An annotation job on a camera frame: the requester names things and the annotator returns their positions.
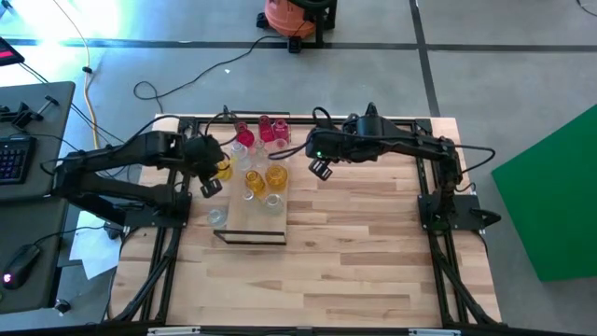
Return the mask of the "green board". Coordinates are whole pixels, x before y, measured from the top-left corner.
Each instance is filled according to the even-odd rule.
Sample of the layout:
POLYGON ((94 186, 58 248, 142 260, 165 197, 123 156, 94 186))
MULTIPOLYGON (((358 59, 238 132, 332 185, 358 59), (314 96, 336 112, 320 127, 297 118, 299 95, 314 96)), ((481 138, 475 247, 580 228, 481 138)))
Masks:
POLYGON ((597 105, 492 176, 539 280, 597 276, 597 105))

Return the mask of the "black desk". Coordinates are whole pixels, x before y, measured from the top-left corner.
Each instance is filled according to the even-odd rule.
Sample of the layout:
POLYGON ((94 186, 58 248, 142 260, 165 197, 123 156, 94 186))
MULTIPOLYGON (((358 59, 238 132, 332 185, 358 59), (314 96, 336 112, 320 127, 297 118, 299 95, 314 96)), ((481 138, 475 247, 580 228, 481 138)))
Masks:
POLYGON ((0 315, 46 308, 57 291, 56 268, 67 202, 47 198, 0 204, 0 315), (36 244, 41 253, 24 285, 3 288, 2 273, 22 245, 36 244))
POLYGON ((50 193, 74 92, 71 81, 0 87, 0 203, 50 193))

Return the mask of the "short clear ribbed jar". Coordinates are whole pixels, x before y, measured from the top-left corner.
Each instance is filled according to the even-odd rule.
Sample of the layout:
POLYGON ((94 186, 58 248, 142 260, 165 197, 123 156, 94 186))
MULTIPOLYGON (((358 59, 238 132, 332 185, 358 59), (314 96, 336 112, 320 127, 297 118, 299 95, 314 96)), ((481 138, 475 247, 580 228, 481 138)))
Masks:
POLYGON ((270 215, 279 215, 285 209, 285 202, 280 194, 269 194, 264 199, 265 210, 270 215))

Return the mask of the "red wide-rim glass vase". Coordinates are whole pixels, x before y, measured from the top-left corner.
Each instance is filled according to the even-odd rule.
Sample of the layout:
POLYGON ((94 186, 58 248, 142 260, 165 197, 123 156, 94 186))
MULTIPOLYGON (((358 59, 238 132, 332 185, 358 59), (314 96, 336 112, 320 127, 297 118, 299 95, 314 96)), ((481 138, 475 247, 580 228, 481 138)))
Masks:
POLYGON ((259 117, 258 132, 259 132, 259 138, 264 143, 269 143, 269 142, 272 142, 275 140, 275 135, 274 135, 273 128, 272 128, 271 119, 269 116, 262 115, 259 117))

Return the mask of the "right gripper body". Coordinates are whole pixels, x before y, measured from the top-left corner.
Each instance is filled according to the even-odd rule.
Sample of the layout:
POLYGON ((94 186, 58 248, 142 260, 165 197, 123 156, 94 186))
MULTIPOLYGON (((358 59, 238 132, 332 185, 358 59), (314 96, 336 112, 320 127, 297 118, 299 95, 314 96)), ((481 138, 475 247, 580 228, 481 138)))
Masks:
POLYGON ((305 155, 320 161, 349 161, 346 145, 347 134, 327 129, 315 128, 308 133, 305 155))

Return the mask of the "wooden shelf black frame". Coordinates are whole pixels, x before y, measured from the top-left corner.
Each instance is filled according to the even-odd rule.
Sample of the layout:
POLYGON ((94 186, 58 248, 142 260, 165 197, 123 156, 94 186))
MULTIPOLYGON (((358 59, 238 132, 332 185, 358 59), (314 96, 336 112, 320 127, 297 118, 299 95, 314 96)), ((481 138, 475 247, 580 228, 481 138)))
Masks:
MULTIPOLYGON (((253 131, 256 140, 260 139, 257 132, 253 131)), ((228 219, 226 226, 214 230, 214 235, 227 244, 239 245, 285 245, 287 225, 287 195, 289 185, 289 172, 283 161, 271 162, 264 168, 256 168, 252 163, 252 147, 248 148, 248 156, 239 162, 232 162, 233 177, 224 184, 224 189, 229 194, 228 219), (279 164, 288 172, 287 185, 284 191, 271 190, 266 182, 266 171, 273 164, 279 164), (250 171, 258 171, 267 185, 267 193, 258 198, 259 206, 253 213, 245 213, 242 206, 242 193, 247 189, 244 178, 250 171), (266 212, 264 199, 269 194, 280 194, 285 202, 285 209, 279 215, 270 215, 266 212)))

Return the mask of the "black stand post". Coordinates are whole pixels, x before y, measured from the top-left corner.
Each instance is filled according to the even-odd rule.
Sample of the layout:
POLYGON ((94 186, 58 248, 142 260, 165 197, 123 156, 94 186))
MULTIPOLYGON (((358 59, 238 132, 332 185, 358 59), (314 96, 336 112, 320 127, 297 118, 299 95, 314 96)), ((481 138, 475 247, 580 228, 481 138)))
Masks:
POLYGON ((288 3, 302 10, 298 27, 288 37, 288 52, 301 53, 304 37, 299 34, 307 23, 312 25, 312 33, 315 35, 311 47, 322 49, 325 46, 324 32, 333 30, 336 26, 338 0, 288 0, 288 3))

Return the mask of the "black keyboard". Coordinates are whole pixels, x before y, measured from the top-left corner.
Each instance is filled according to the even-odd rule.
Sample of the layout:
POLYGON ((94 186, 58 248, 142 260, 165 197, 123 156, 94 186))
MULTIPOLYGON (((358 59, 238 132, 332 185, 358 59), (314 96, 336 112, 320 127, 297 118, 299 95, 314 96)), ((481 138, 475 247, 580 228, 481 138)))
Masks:
POLYGON ((32 136, 0 137, 0 185, 24 183, 35 147, 36 139, 32 136))

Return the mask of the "white paper sheet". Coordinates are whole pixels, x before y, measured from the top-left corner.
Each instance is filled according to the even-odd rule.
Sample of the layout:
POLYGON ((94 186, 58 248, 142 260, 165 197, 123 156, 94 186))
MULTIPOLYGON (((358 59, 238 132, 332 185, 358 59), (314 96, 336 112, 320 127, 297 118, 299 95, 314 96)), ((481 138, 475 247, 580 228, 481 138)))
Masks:
POLYGON ((110 238, 105 226, 103 219, 89 212, 78 215, 69 259, 82 263, 88 280, 118 266, 122 241, 119 234, 110 238))

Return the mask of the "clear diamond-cut glass vase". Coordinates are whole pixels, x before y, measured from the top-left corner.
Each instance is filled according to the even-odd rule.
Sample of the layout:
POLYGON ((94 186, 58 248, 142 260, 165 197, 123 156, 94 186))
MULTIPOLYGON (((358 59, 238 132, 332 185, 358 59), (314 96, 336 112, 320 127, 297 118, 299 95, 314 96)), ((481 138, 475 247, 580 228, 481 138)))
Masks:
POLYGON ((243 191, 242 206, 245 213, 253 213, 258 208, 258 198, 252 190, 245 189, 243 191))

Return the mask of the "clear squat glass vase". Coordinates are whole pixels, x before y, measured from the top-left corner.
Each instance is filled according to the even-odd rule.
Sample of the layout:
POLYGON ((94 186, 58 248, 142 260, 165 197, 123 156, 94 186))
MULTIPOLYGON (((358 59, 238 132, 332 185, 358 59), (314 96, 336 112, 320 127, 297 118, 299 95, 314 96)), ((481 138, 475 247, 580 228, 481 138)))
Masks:
POLYGON ((228 211, 224 208, 211 209, 206 217, 207 223, 216 229, 225 227, 227 219, 228 211))

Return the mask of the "yellow textured glass vase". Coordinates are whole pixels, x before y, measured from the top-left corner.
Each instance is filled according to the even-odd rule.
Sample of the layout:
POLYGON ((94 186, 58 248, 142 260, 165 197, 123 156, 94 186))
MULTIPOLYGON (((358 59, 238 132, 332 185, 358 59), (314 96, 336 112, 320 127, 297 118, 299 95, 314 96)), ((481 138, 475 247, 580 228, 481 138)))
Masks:
POLYGON ((284 191, 287 185, 288 172, 279 164, 271 165, 266 171, 266 182, 273 191, 284 191))

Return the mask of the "red bulbous glass vase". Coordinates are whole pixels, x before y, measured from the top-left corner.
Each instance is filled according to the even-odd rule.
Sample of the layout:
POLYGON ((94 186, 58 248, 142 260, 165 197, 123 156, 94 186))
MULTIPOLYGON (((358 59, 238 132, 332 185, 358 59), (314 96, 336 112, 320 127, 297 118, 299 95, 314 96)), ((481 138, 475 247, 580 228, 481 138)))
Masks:
POLYGON ((240 144, 246 147, 251 147, 255 143, 256 138, 247 123, 237 122, 235 124, 235 129, 237 133, 236 140, 240 144))

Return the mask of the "red ribbed glass vase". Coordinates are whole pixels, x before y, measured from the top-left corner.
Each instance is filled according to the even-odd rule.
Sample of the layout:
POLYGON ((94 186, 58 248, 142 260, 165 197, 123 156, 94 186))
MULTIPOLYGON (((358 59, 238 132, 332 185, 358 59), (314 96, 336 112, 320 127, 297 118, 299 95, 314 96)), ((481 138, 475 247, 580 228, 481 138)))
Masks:
POLYGON ((285 119, 276 119, 272 124, 272 130, 276 139, 284 139, 290 142, 290 127, 285 119))

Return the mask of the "clear conical carafe vase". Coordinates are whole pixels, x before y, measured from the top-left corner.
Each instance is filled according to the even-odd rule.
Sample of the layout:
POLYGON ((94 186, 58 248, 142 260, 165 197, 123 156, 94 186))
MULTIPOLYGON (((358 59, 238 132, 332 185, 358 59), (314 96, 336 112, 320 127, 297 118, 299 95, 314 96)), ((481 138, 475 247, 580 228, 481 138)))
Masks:
POLYGON ((252 163, 256 168, 264 168, 269 164, 266 143, 261 139, 252 146, 252 163))

